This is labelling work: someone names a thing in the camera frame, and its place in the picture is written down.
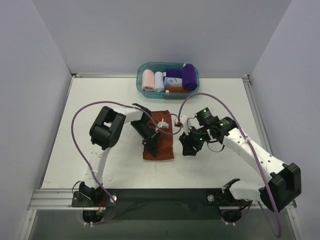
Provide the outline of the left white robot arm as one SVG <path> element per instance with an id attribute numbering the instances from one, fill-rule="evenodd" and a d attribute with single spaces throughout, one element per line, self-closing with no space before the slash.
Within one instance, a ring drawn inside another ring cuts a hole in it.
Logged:
<path id="1" fill-rule="evenodd" d="M 102 104 L 103 101 L 89 103 L 76 111 L 71 120 L 71 137 L 73 143 L 85 160 L 88 169 L 84 179 L 79 185 L 79 193 L 83 200 L 90 206 L 95 206 L 108 195 L 112 195 L 103 187 L 103 173 L 107 162 L 107 157 L 111 149 L 120 139 L 124 125 L 130 124 L 142 137 L 142 145 L 151 153 L 153 157 L 157 156 L 158 140 L 160 131 L 158 125 L 149 126 L 152 121 L 151 111 L 137 103 L 133 105 L 119 104 L 120 108 L 110 108 L 104 106 L 101 108 L 96 119 L 90 127 L 89 135 L 92 149 L 90 158 L 87 159 L 82 153 L 74 133 L 75 120 L 78 114 L 84 109 L 93 105 Z"/>

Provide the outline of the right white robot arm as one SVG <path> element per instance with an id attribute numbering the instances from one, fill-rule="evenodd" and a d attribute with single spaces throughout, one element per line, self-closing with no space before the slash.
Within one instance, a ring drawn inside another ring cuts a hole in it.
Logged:
<path id="1" fill-rule="evenodd" d="M 235 178 L 222 187 L 224 203 L 233 205 L 238 200 L 262 202 L 269 210 L 282 211 L 302 192 L 301 169 L 295 163 L 287 164 L 272 156 L 251 140 L 230 117 L 220 119 L 208 108 L 197 112 L 194 119 L 199 128 L 191 123 L 191 117 L 180 116 L 174 120 L 182 127 L 179 137 L 183 156 L 196 156 L 204 143 L 220 143 L 243 159 L 260 174 L 263 185 Z"/>

